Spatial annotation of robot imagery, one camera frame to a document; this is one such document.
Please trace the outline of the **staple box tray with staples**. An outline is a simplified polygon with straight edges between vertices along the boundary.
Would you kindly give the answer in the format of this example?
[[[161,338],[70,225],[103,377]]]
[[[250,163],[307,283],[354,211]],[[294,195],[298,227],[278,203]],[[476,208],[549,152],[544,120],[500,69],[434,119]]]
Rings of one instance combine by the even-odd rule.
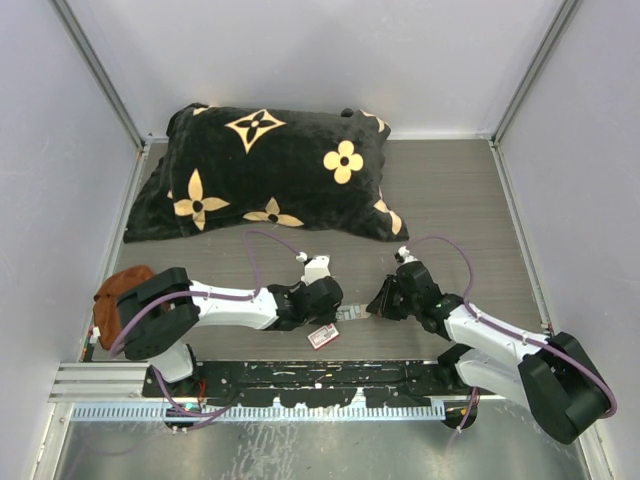
[[[345,322],[352,320],[364,320],[371,317],[364,304],[342,305],[336,312],[335,320]]]

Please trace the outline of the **red white staple box sleeve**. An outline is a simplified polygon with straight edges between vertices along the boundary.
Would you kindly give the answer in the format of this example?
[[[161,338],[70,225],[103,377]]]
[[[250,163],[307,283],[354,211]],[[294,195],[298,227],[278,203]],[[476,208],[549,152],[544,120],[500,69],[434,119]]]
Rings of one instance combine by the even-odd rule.
[[[340,336],[340,333],[335,324],[331,323],[323,325],[307,335],[311,347],[314,350],[319,350],[324,346],[330,344]]]

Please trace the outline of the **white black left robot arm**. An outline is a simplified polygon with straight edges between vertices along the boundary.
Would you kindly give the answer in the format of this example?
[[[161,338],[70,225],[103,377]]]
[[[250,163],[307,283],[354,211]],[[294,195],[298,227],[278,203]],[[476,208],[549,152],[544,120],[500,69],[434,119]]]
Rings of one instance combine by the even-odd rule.
[[[168,383],[194,374],[195,357],[183,337],[198,327],[234,326],[291,331],[334,322],[343,291],[328,267],[305,267],[290,286],[257,290],[221,288],[188,278],[182,267],[165,270],[117,298],[121,332],[110,354],[146,361]]]

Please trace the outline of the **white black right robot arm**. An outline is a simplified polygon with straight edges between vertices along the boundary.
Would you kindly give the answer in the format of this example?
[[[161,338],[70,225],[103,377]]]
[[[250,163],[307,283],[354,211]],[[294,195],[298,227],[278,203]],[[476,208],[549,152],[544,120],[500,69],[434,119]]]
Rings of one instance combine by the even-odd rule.
[[[535,334],[498,320],[442,292],[420,261],[387,276],[366,309],[388,320],[413,317],[451,342],[437,359],[443,387],[477,388],[517,403],[560,443],[572,443],[615,411],[611,390],[575,337]]]

